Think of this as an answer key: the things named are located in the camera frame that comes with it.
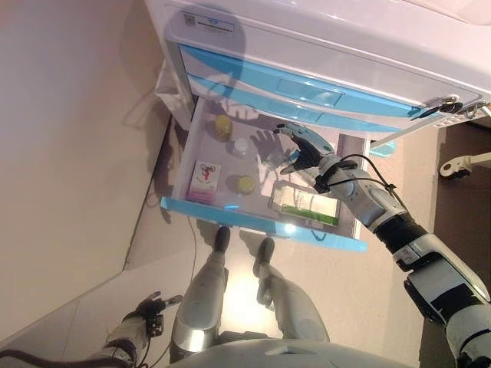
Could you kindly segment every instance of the blue drawer handle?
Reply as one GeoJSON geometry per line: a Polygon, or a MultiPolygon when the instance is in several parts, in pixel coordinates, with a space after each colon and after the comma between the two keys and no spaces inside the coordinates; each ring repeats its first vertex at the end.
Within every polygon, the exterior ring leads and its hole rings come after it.
{"type": "Polygon", "coordinates": [[[301,102],[387,117],[408,117],[414,112],[411,105],[385,97],[186,45],[180,47],[182,51],[219,73],[301,102]]]}
{"type": "Polygon", "coordinates": [[[347,251],[366,251],[367,244],[344,236],[330,234],[302,228],[284,222],[277,222],[267,218],[255,217],[244,213],[219,209],[210,205],[201,205],[199,203],[183,201],[169,197],[162,197],[160,206],[170,211],[183,213],[209,221],[218,222],[227,226],[239,226],[250,228],[268,235],[275,235],[280,238],[291,238],[300,242],[307,242],[321,247],[344,249],[347,251]]]}
{"type": "Polygon", "coordinates": [[[188,78],[201,84],[207,90],[211,90],[212,92],[219,94],[220,96],[230,98],[241,104],[252,106],[257,110],[264,111],[266,113],[272,113],[273,115],[280,117],[298,120],[303,123],[313,123],[324,127],[356,130],[361,132],[395,133],[400,131],[400,129],[393,128],[392,126],[388,127],[385,125],[369,123],[363,120],[351,119],[350,117],[334,115],[333,113],[320,113],[318,111],[309,110],[303,107],[297,107],[293,103],[285,103],[268,97],[259,96],[257,94],[251,94],[250,92],[227,87],[223,84],[202,79],[194,75],[188,74],[188,78]]]}

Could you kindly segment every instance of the yellow jar lid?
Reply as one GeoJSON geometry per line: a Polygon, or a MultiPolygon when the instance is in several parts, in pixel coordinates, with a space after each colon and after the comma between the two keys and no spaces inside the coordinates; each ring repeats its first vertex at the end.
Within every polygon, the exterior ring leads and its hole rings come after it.
{"type": "Polygon", "coordinates": [[[255,183],[254,179],[248,175],[241,176],[237,180],[237,191],[242,194],[250,194],[254,192],[255,183]]]}

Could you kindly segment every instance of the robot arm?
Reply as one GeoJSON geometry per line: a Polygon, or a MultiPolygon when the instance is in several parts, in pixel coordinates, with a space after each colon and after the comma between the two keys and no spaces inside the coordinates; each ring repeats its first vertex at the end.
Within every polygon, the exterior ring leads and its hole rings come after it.
{"type": "Polygon", "coordinates": [[[491,305],[479,277],[448,247],[418,225],[386,182],[373,180],[353,161],[342,159],[322,137],[298,124],[281,124],[300,148],[290,173],[318,166],[315,189],[331,192],[371,230],[409,271],[404,287],[426,318],[446,328],[458,367],[491,365],[491,305]]]}

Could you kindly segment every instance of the clear container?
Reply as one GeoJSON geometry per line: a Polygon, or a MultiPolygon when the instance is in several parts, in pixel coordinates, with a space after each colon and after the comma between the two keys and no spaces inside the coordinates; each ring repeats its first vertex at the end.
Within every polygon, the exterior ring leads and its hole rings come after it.
{"type": "Polygon", "coordinates": [[[249,142],[245,138],[238,138],[233,143],[233,154],[237,157],[244,157],[249,149],[249,142]]]}

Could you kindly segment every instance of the pink box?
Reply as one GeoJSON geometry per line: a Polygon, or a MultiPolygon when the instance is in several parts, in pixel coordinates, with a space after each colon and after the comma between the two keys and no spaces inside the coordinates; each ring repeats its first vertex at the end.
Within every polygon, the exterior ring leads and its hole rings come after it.
{"type": "Polygon", "coordinates": [[[216,163],[197,160],[187,193],[188,200],[208,205],[213,203],[221,168],[216,163]]]}

